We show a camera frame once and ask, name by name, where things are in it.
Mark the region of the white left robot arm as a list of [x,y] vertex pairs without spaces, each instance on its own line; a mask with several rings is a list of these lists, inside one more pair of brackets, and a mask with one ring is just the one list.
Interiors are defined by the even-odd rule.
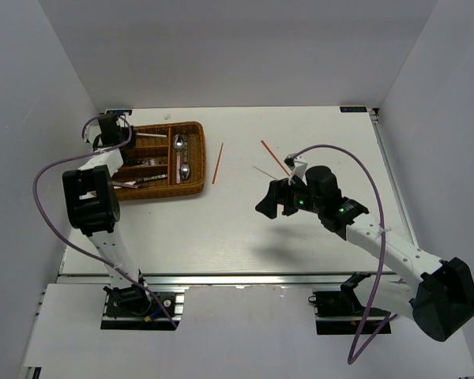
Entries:
[[118,229],[120,206],[112,176],[124,163],[123,150],[134,143],[133,129],[123,114],[107,113],[96,118],[101,148],[76,170],[62,174],[68,219],[95,247],[110,276],[108,294],[124,298],[135,315],[146,313],[151,295],[144,291],[140,269],[134,264]]

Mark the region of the aluminium table edge rail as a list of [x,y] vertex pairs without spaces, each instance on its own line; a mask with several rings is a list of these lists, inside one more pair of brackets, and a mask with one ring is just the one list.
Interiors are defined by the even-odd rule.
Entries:
[[153,286],[248,286],[248,285],[307,285],[343,283],[350,272],[307,273],[307,274],[232,274],[232,275],[144,275],[145,281]]

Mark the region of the thin white chopstick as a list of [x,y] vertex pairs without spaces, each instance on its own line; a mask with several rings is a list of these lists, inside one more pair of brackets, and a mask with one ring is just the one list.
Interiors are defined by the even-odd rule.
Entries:
[[155,134],[155,133],[136,133],[137,137],[147,137],[147,138],[167,138],[165,134]]

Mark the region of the thin metal chopstick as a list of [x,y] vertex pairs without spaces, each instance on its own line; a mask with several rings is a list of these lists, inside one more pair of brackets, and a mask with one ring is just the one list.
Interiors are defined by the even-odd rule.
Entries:
[[273,180],[277,180],[276,177],[274,177],[273,175],[269,174],[268,172],[266,172],[266,171],[260,169],[259,167],[256,167],[256,166],[252,166],[252,167],[253,167],[255,170],[259,171],[260,173],[266,175],[267,177],[269,177],[269,178],[271,178],[271,179],[273,179]]

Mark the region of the woven wicker cutlery tray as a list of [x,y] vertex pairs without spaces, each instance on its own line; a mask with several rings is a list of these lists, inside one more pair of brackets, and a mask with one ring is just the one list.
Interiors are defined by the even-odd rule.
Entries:
[[112,175],[114,182],[134,184],[139,178],[167,174],[167,178],[138,185],[138,189],[115,190],[119,201],[181,197],[200,193],[205,186],[205,135],[199,122],[136,126],[137,133],[165,134],[167,138],[136,137],[135,147],[126,151],[128,159],[161,159],[151,167],[123,166]]

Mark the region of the blue label left corner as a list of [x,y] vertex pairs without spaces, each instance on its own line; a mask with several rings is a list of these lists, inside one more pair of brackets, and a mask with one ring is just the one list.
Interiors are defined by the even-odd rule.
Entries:
[[125,116],[131,116],[132,113],[133,111],[131,109],[110,109],[105,111],[105,114],[117,114]]

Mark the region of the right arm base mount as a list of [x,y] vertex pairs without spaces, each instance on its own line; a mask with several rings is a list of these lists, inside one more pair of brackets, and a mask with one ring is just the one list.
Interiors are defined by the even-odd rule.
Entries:
[[350,290],[369,277],[370,273],[355,272],[336,291],[315,291],[308,298],[314,307],[319,336],[350,336],[356,333],[367,302],[359,302]]

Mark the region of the orange chopstick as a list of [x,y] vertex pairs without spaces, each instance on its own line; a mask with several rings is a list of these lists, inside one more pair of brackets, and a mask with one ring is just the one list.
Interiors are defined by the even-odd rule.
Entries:
[[261,145],[265,148],[265,150],[272,156],[272,158],[275,160],[275,162],[280,166],[281,170],[286,174],[289,175],[290,171],[286,168],[286,166],[279,160],[277,155],[274,153],[274,151],[266,144],[264,140],[260,140]]
[[224,149],[224,142],[221,142],[221,144],[220,144],[220,150],[219,150],[219,152],[218,152],[217,159],[216,159],[216,165],[215,165],[215,167],[214,167],[213,178],[212,178],[212,181],[211,181],[211,183],[212,183],[213,185],[216,183],[216,179],[217,179],[218,170],[219,170],[219,167],[220,167],[220,161],[221,161],[221,156],[222,156],[223,149]]

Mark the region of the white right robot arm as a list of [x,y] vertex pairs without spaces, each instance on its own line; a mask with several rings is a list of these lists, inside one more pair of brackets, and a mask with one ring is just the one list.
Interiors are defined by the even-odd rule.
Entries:
[[373,257],[382,257],[385,266],[401,278],[399,283],[380,281],[372,295],[375,277],[355,272],[341,284],[336,298],[318,303],[322,313],[357,315],[372,301],[377,309],[414,321],[438,342],[449,339],[474,317],[474,282],[469,266],[457,257],[443,260],[384,231],[365,206],[342,195],[328,167],[308,169],[305,179],[293,175],[271,181],[255,209],[271,220],[279,213],[314,213],[326,230]]

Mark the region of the blue label right corner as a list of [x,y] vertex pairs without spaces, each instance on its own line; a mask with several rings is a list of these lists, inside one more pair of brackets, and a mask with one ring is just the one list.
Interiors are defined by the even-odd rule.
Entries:
[[367,113],[366,107],[359,106],[340,106],[341,113]]

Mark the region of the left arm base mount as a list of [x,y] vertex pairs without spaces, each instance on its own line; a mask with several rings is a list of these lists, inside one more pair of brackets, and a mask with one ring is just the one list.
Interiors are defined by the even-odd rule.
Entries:
[[175,292],[147,291],[130,286],[103,288],[106,298],[100,322],[101,330],[111,331],[175,331],[181,320]]

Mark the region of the black handled knife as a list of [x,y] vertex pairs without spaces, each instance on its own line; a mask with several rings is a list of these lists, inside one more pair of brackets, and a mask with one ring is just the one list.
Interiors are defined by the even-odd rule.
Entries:
[[158,174],[158,175],[153,175],[153,176],[150,176],[150,177],[139,178],[134,182],[134,185],[141,185],[141,184],[144,184],[144,183],[154,182],[154,181],[157,181],[157,180],[163,180],[163,179],[166,179],[166,178],[167,178],[167,174]]

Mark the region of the pink handled fork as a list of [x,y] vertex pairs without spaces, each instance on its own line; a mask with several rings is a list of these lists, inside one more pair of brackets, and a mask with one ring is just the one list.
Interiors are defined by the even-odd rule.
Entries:
[[112,182],[111,183],[114,187],[123,188],[123,189],[131,189],[136,190],[138,189],[138,185],[125,183],[125,182]]

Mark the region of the black handled fork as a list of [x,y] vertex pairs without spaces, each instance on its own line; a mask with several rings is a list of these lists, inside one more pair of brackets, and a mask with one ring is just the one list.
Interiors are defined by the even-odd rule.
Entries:
[[128,159],[124,162],[125,166],[130,167],[151,167],[151,166],[158,166],[164,164],[163,160],[161,159]]

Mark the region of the blue label corner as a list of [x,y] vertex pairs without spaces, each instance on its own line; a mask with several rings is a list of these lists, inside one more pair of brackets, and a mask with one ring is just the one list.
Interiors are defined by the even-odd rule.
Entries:
[[367,113],[366,107],[359,106],[340,106],[341,113]]
[[131,109],[110,109],[105,111],[105,114],[117,114],[125,116],[131,116],[132,113],[133,111]]

